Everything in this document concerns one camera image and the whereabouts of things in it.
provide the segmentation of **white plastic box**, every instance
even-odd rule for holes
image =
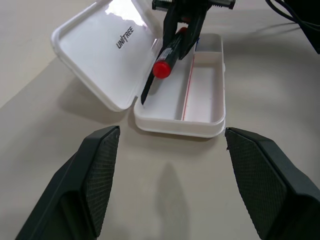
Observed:
[[[145,131],[212,138],[225,128],[222,40],[202,34],[166,79],[141,93],[162,46],[162,28],[139,0],[101,0],[52,34],[57,56],[112,111],[133,111]]]

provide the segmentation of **textured gripper pad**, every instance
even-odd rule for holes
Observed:
[[[257,144],[233,131],[225,135],[235,179],[259,237],[265,240],[287,189]]]
[[[101,233],[109,202],[119,136],[120,130],[115,129],[102,140],[83,186],[96,237]]]

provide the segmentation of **open lid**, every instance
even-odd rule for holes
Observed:
[[[51,37],[58,57],[115,112],[142,91],[161,48],[162,28],[144,1],[98,1]]]

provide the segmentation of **black cable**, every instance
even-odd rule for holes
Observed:
[[[274,10],[277,14],[281,15],[282,17],[294,22],[294,23],[297,23],[299,25],[302,25],[306,28],[309,28],[309,29],[312,29],[316,32],[320,32],[320,25],[317,25],[317,24],[314,24],[314,23],[311,23],[311,22],[307,22],[307,21],[303,21],[296,13],[295,11],[287,4],[285,3],[284,1],[282,0],[275,0],[278,4],[280,4],[282,7],[284,7],[290,14],[286,14],[284,13],[283,11],[281,11],[279,8],[277,8],[272,2],[271,0],[265,0],[266,3],[269,5],[269,7]]]

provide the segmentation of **table surface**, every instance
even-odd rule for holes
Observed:
[[[226,125],[273,139],[320,188],[320,57],[271,10],[219,11]],[[109,111],[57,58],[0,109],[0,239],[13,239],[53,174],[93,131],[120,125],[99,239],[258,240],[227,144],[139,130]]]

